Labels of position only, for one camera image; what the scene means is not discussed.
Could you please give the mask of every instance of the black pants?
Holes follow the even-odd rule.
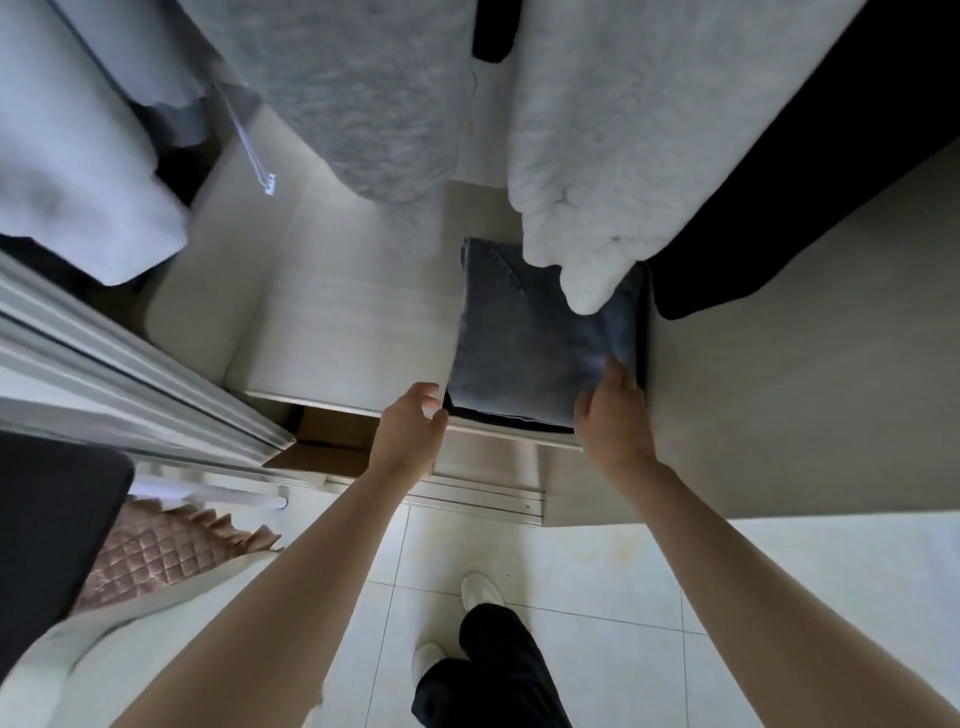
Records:
[[[570,728],[546,662],[512,610],[471,609],[460,625],[460,646],[468,660],[441,660],[417,685],[411,710],[426,728]]]

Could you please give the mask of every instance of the tile floor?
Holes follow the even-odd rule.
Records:
[[[334,496],[218,506],[289,543]],[[960,705],[960,515],[742,522],[809,589]],[[402,506],[308,728],[418,725],[410,658],[462,654],[459,587],[480,570],[531,628],[574,725],[758,726],[643,526],[547,529]]]

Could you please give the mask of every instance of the forearm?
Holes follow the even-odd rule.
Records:
[[[300,728],[412,485],[367,472],[168,665],[113,728]]]
[[[765,725],[960,725],[943,697],[764,556],[672,470],[637,464],[613,479]]]

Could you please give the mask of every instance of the shoe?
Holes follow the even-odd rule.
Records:
[[[414,663],[412,665],[412,677],[414,679],[414,689],[420,684],[423,675],[440,660],[446,659],[444,649],[438,644],[422,644],[414,652]]]
[[[464,600],[464,609],[468,612],[477,604],[499,604],[503,606],[503,597],[493,582],[479,571],[468,574],[460,585],[460,598]]]

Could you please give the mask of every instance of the hand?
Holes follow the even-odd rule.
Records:
[[[573,429],[587,457],[614,484],[625,469],[657,463],[646,398],[613,354],[597,388],[577,398]]]
[[[430,420],[423,408],[441,406],[433,397],[439,389],[437,384],[419,381],[383,410],[373,438],[369,470],[408,480],[411,488],[430,472],[449,417],[446,410],[438,409]]]

